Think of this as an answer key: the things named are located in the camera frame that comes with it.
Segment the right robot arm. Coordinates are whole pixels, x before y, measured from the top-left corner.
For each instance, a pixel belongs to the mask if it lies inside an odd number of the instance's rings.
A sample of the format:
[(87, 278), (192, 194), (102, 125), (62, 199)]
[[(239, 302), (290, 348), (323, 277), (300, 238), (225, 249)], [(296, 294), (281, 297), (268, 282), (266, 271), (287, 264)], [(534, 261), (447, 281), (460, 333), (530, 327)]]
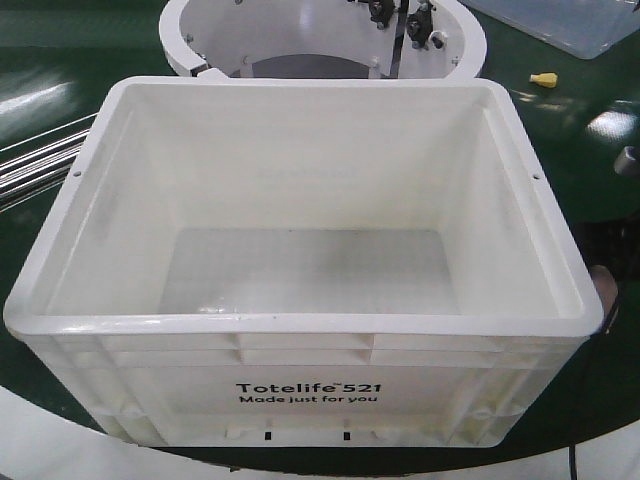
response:
[(639, 148), (625, 146), (616, 157), (613, 168), (620, 176), (638, 178), (640, 176)]

